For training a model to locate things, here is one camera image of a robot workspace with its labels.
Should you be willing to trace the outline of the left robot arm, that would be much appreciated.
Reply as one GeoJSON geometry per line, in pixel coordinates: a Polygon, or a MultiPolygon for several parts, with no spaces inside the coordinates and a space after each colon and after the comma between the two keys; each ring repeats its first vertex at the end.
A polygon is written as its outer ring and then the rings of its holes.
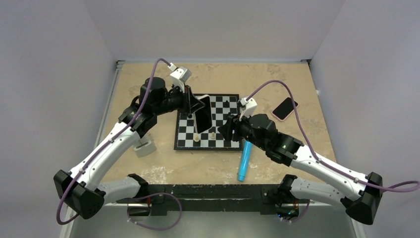
{"type": "Polygon", "coordinates": [[[59,170],[53,181],[60,198],[56,219],[60,225],[66,204],[83,219],[89,219],[107,203],[132,199],[141,203],[148,196],[147,182],[135,174],[102,183],[108,170],[131,146],[139,143],[156,125],[159,115],[178,111],[188,117],[206,107],[204,96],[196,97],[188,85],[166,88],[162,78],[148,78],[129,107],[118,118],[108,136],[70,171],[59,170]]]}

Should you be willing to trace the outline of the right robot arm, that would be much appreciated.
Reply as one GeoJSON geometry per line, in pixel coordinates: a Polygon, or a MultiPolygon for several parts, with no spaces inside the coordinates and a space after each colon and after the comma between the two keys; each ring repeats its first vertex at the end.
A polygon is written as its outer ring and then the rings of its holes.
{"type": "Polygon", "coordinates": [[[229,115],[218,132],[228,141],[245,139],[265,152],[273,162],[309,173],[327,183],[331,196],[352,219],[372,225],[382,199],[382,177],[363,174],[341,166],[310,149],[297,138],[279,132],[274,121],[265,114],[250,117],[229,115]]]}

